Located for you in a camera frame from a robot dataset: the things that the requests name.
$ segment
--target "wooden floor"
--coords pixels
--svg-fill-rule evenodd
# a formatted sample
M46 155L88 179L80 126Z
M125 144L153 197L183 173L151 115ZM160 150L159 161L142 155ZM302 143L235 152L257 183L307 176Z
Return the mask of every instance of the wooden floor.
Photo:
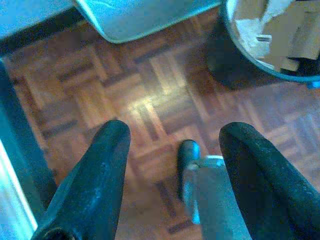
M176 198L177 145L194 139L203 155L219 155L219 130L232 121L255 126L320 190L320 94L286 82L230 91L215 81L205 57L217 15L119 45L83 23L5 59L57 184L104 122L129 125L117 240L201 239Z

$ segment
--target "parquet floor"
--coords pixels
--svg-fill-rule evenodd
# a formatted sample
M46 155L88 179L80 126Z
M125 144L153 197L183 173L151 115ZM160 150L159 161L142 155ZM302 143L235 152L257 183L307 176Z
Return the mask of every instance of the parquet floor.
M320 190L320 94L296 83L230 91L206 67L217 9L125 44L86 23L5 59L59 184L107 120L131 129L117 240L198 240L176 198L176 152L194 139L220 154L219 130L255 126Z

